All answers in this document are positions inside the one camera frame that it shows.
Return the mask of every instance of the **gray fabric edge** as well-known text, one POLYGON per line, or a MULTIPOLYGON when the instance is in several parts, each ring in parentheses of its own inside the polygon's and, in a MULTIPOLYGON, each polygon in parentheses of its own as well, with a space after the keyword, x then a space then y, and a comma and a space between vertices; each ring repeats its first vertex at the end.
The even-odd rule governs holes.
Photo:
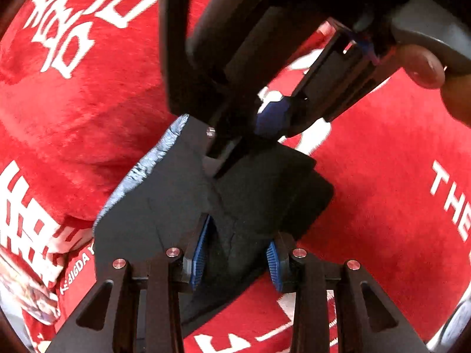
POLYGON ((165 131, 159 142, 131 168, 130 172, 128 172, 121 183, 119 183, 118 187, 116 187, 108 198, 108 201, 98 213, 95 223, 93 223, 93 236, 95 236, 95 228, 101 218, 103 218, 116 203, 124 198, 128 192, 139 186, 152 173, 155 165, 166 156, 167 152, 180 136, 187 121, 188 114, 178 117, 165 131))

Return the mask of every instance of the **human hand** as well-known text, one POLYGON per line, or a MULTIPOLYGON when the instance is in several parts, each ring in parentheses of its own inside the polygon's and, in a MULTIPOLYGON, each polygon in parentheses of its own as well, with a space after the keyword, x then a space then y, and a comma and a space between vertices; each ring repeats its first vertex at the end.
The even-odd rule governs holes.
POLYGON ((454 76, 444 72, 439 59, 418 45, 400 46, 397 57, 416 84, 426 89, 440 89, 451 116, 471 127, 471 74, 454 76))

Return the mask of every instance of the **black fabric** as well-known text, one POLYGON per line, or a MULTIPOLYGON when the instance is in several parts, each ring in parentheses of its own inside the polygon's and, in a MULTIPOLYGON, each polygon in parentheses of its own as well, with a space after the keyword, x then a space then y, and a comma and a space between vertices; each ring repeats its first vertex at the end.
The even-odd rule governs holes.
POLYGON ((333 187, 314 160, 276 141, 244 140, 216 179, 202 168, 206 128, 189 118, 150 176, 101 219, 95 230, 97 276, 116 258, 147 260, 176 245, 202 212, 214 219, 203 283, 180 296, 184 335, 208 321, 266 269, 275 231, 299 238, 326 208, 333 187))

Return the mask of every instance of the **white lettering on red fabric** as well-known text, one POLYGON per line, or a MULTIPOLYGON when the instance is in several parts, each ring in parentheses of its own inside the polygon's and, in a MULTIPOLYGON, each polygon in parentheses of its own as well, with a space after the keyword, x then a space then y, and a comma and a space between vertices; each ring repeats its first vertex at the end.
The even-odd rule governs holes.
POLYGON ((95 240, 93 240, 91 242, 91 246, 90 247, 87 247, 87 249, 90 251, 90 253, 92 254, 92 256, 95 254, 95 251, 93 250, 93 245, 95 244, 95 240))
POLYGON ((290 319, 286 324, 264 334, 260 337, 255 337, 257 341, 265 341, 269 338, 276 336, 278 333, 283 332, 285 329, 293 326, 294 322, 294 305, 296 304, 296 294, 295 293, 286 293, 278 300, 278 305, 283 310, 284 314, 290 319))
POLYGON ((91 230, 77 231, 60 226, 34 198, 27 206, 23 205, 29 189, 24 177, 20 176, 9 190, 19 172, 18 165, 12 161, 0 173, 0 201, 3 203, 0 206, 0 245, 21 256, 50 287, 64 268, 61 255, 90 240, 91 230))
MULTIPOLYGON (((437 190, 441 182, 444 182, 445 184, 448 183, 450 179, 450 174, 446 172, 446 170, 436 160, 433 162, 432 169, 435 171, 437 175, 435 176, 435 179, 433 181, 432 187, 430 189, 430 193, 432 195, 435 195, 437 193, 437 190)), ((453 217, 451 221, 453 222, 453 224, 457 224, 459 221, 458 227, 457 227, 458 234, 461 236, 461 239, 463 240, 463 242, 465 242, 468 239, 469 229, 471 227, 471 205, 469 202, 466 202, 466 196, 464 193, 461 193, 460 199, 458 199, 455 196, 456 188, 457 188, 457 184, 456 182, 453 182, 451 184, 451 187, 449 188, 448 196, 447 196, 447 199, 445 200, 443 209, 445 211, 448 211, 450 206, 455 209, 455 212, 453 213, 453 217)))
POLYGON ((195 336, 195 341, 200 347, 202 353, 235 353, 251 347, 247 340, 244 340, 235 334, 229 333, 228 338, 231 346, 222 350, 214 349, 213 345, 211 344, 211 340, 213 339, 212 336, 197 335, 195 336))
MULTIPOLYGON (((92 247, 93 245, 87 247, 87 249, 93 251, 92 247)), ((82 272, 82 269, 87 265, 87 261, 89 260, 90 258, 86 252, 82 252, 82 258, 79 258, 70 268, 70 271, 65 273, 64 283, 59 287, 60 294, 64 295, 64 292, 70 288, 70 285, 77 280, 78 275, 82 272)))
POLYGON ((72 77, 74 69, 95 44, 95 40, 89 37, 93 21, 77 24, 81 17, 93 15, 117 28, 124 29, 128 27, 130 21, 157 2, 157 0, 140 0, 122 16, 115 9, 121 1, 112 0, 104 5, 106 0, 94 0, 88 8, 74 12, 72 8, 67 8, 68 0, 32 0, 34 10, 23 29, 37 27, 31 42, 39 42, 49 50, 41 72, 55 68, 64 78, 72 77), (55 24, 57 24, 57 34, 48 37, 55 24), (78 49, 67 65, 63 57, 74 38, 78 41, 78 49))

